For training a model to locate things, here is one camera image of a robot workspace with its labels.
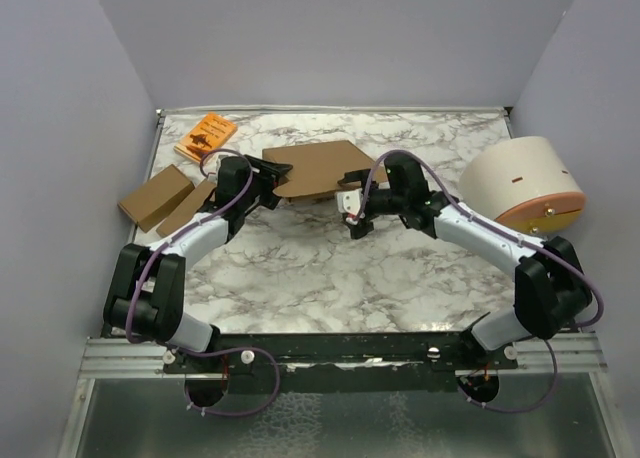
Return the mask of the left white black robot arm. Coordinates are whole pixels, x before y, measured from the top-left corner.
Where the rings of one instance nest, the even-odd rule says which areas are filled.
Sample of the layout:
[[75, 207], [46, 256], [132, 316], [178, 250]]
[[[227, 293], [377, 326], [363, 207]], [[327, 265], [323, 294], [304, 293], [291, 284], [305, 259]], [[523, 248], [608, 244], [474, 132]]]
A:
[[228, 150], [215, 189], [186, 225], [149, 246], [130, 243], [119, 253], [103, 309], [103, 321], [132, 343], [153, 341], [186, 354], [206, 373], [220, 363], [220, 330], [184, 310], [187, 272], [228, 244], [259, 207], [276, 208], [275, 190], [293, 166]]

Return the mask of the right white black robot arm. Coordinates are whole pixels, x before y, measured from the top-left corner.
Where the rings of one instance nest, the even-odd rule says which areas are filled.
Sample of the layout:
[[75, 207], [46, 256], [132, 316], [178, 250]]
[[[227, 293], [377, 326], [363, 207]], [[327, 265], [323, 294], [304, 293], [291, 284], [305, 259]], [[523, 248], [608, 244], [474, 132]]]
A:
[[457, 245], [487, 261], [514, 283], [514, 302], [489, 312], [459, 335], [459, 356], [481, 369], [499, 348], [534, 337], [550, 339], [574, 323], [594, 298], [573, 245], [561, 238], [527, 237], [477, 214], [445, 187], [415, 155], [385, 153], [369, 169], [338, 181], [338, 211], [353, 239], [374, 229], [374, 219], [396, 216], [405, 228]]

